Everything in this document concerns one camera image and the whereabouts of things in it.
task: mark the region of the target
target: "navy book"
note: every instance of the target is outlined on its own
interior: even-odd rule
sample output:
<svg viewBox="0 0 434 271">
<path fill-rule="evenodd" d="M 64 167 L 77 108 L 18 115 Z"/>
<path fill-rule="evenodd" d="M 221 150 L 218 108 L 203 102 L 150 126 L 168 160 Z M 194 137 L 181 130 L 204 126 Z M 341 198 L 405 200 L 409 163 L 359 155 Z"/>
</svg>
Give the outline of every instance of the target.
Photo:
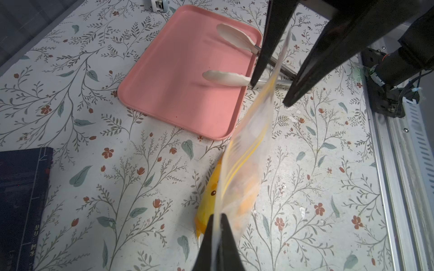
<svg viewBox="0 0 434 271">
<path fill-rule="evenodd" d="M 32 271 L 52 148 L 0 152 L 0 270 Z"/>
</svg>

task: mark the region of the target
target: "plastic zipper bag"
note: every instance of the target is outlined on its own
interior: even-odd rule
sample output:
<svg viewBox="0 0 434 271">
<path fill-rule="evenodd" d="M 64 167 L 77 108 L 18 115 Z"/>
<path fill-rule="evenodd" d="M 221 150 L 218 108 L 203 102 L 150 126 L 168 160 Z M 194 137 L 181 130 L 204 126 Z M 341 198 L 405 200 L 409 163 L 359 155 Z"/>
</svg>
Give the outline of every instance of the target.
<svg viewBox="0 0 434 271">
<path fill-rule="evenodd" d="M 220 214 L 226 214 L 235 242 L 239 242 L 259 193 L 271 140 L 274 90 L 290 33 L 289 31 L 272 75 L 235 129 L 223 155 L 215 195 L 211 270 L 216 270 L 217 249 L 221 238 Z"/>
</svg>

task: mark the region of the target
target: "pink tray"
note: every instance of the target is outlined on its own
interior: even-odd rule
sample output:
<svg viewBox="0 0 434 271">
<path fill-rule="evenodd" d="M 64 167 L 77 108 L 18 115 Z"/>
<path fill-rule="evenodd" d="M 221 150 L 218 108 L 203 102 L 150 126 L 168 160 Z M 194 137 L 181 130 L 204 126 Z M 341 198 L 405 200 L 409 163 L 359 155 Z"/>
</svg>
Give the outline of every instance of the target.
<svg viewBox="0 0 434 271">
<path fill-rule="evenodd" d="M 226 87 L 202 77 L 207 70 L 249 76 L 256 57 L 219 36 L 234 26 L 260 44 L 259 30 L 195 7 L 182 6 L 155 37 L 119 86 L 126 106 L 213 140 L 235 129 L 246 87 Z"/>
</svg>

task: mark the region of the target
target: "floral tablecloth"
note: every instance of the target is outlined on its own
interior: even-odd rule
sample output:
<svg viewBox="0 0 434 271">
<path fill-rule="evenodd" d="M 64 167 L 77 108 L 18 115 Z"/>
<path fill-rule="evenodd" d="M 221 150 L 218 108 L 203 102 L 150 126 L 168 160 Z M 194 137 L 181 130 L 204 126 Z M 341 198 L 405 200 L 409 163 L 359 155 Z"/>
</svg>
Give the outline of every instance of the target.
<svg viewBox="0 0 434 271">
<path fill-rule="evenodd" d="M 174 0 L 153 13 L 143 1 L 86 0 L 1 77 L 0 150 L 54 148 L 34 270 L 192 268 L 193 218 L 229 139 L 126 108 L 116 91 L 184 4 L 263 31 L 265 2 Z M 286 65 L 300 68 L 326 23 L 297 7 Z M 290 108 L 276 91 L 272 149 L 238 244 L 246 270 L 392 268 L 362 90 L 353 58 Z"/>
</svg>

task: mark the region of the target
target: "black cable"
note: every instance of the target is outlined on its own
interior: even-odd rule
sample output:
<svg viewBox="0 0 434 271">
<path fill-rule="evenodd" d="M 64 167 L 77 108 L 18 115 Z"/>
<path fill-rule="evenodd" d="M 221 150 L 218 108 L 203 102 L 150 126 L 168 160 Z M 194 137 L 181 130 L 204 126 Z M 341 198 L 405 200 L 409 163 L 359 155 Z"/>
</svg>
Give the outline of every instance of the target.
<svg viewBox="0 0 434 271">
<path fill-rule="evenodd" d="M 418 86 L 417 87 L 419 87 L 419 84 L 421 83 L 421 78 L 420 78 L 421 75 L 422 75 L 422 71 L 419 72 L 419 80 L 418 80 Z"/>
<path fill-rule="evenodd" d="M 419 87 L 419 84 L 420 84 L 420 83 L 421 83 L 421 79 L 419 78 L 417 88 Z M 416 92 L 413 92 L 413 96 L 411 97 L 412 100 L 414 99 L 414 96 L 415 96 L 415 95 L 416 95 Z"/>
<path fill-rule="evenodd" d="M 425 75 L 428 75 L 432 72 L 434 72 L 434 69 L 432 69 L 429 72 L 426 72 L 424 74 L 421 74 L 418 77 L 415 77 L 410 82 L 408 82 L 408 84 L 404 87 L 404 89 L 402 89 L 402 91 L 399 93 L 399 97 L 398 97 L 397 115 L 399 115 L 401 113 L 402 97 L 404 97 L 404 95 L 407 94 L 409 90 L 411 90 L 411 87 L 413 86 L 414 82 L 416 82 L 417 80 L 420 80 L 422 77 L 424 77 Z"/>
</svg>

